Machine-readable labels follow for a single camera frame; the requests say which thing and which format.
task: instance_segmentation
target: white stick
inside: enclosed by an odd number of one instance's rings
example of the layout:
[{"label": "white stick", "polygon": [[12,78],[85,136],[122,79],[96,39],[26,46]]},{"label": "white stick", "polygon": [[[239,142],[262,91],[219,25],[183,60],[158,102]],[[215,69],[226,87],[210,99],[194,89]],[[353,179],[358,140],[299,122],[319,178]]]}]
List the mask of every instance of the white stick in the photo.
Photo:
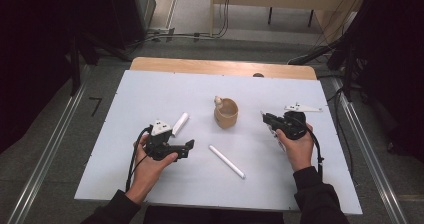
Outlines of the white stick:
[{"label": "white stick", "polygon": [[180,119],[175,123],[174,128],[172,128],[172,135],[177,136],[178,132],[183,128],[184,124],[187,122],[189,115],[187,112],[184,112]]},{"label": "white stick", "polygon": [[209,149],[215,153],[223,162],[225,162],[225,164],[227,164],[231,169],[233,169],[233,171],[235,173],[237,173],[241,179],[245,179],[246,175],[240,171],[240,169],[238,169],[230,160],[228,160],[228,158],[226,158],[221,152],[219,152],[215,147],[213,147],[212,145],[209,145]]}]

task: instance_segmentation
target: black jacket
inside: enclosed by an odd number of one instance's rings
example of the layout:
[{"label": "black jacket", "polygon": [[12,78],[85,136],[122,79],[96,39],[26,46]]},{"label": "black jacket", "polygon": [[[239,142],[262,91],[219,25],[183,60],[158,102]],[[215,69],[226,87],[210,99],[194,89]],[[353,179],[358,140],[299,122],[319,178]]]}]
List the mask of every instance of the black jacket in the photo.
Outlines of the black jacket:
[{"label": "black jacket", "polygon": [[[293,176],[298,190],[294,197],[302,211],[301,224],[349,223],[340,210],[333,186],[324,184],[314,167],[297,171]],[[139,210],[139,205],[118,190],[106,206],[97,208],[82,223],[129,223]]]}]

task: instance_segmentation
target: person's left hand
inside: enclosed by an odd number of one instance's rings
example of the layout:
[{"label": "person's left hand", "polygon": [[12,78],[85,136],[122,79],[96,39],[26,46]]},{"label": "person's left hand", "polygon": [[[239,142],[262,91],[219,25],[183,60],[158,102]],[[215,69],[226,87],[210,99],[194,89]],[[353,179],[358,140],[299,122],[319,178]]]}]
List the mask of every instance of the person's left hand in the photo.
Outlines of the person's left hand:
[{"label": "person's left hand", "polygon": [[[137,148],[137,155],[134,166],[146,156],[143,146],[146,143],[148,135],[141,137]],[[134,181],[131,188],[125,194],[131,201],[141,205],[147,194],[152,190],[153,186],[159,180],[160,174],[169,164],[174,162],[178,157],[177,153],[171,153],[161,161],[155,161],[151,157],[146,157],[134,171]]]}]

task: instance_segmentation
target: person's right hand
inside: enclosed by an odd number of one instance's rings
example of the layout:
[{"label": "person's right hand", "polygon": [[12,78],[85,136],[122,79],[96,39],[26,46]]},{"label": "person's right hand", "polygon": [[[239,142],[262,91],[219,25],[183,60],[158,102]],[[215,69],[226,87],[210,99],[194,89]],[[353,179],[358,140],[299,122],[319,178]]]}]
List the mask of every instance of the person's right hand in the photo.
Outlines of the person's right hand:
[{"label": "person's right hand", "polygon": [[[306,125],[312,131],[312,126],[308,123]],[[287,156],[293,171],[296,172],[312,165],[311,158],[314,142],[309,132],[296,141],[288,139],[280,129],[277,129],[276,133],[280,142],[286,147]]]},{"label": "person's right hand", "polygon": [[148,135],[141,137],[137,144],[137,156],[134,165],[142,162],[135,167],[134,180],[131,188],[125,194],[134,203],[141,205],[147,194],[152,190],[153,186],[159,180],[162,171],[177,159],[177,153],[171,153],[161,161],[155,161],[153,158],[146,156],[143,146],[146,144]]}]

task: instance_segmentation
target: metal frame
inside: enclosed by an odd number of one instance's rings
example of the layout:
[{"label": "metal frame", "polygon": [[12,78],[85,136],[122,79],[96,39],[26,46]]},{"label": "metal frame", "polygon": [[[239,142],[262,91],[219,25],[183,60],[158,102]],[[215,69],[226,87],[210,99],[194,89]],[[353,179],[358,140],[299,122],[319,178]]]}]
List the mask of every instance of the metal frame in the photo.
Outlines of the metal frame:
[{"label": "metal frame", "polygon": [[82,83],[78,91],[73,97],[71,97],[66,105],[65,110],[62,113],[62,116],[59,119],[59,122],[56,125],[53,134],[50,137],[49,142],[44,149],[43,154],[41,155],[34,171],[31,174],[31,177],[28,179],[25,184],[18,202],[16,203],[15,208],[13,209],[12,214],[9,217],[7,223],[24,223],[26,216],[34,202],[35,197],[37,196],[38,191],[40,190],[43,180],[49,170],[50,164],[53,161],[53,158],[56,155],[57,150],[61,144],[62,138],[66,133],[68,125],[74,116],[75,110],[78,107],[78,104],[81,100],[81,97],[84,94],[87,79],[90,76],[93,67],[85,65],[82,71],[81,79]]},{"label": "metal frame", "polygon": [[[332,78],[332,81],[336,90],[342,87],[340,80]],[[396,194],[394,193],[393,188],[380,164],[380,161],[375,154],[370,141],[368,140],[359,117],[356,114],[354,104],[352,102],[348,102],[344,95],[341,96],[341,101],[350,126],[362,151],[362,155],[365,158],[368,169],[370,170],[371,176],[374,179],[378,192],[380,193],[381,200],[386,206],[387,213],[389,214],[392,223],[408,223],[408,220],[406,219],[406,216],[403,213],[403,210],[397,200]]]}]

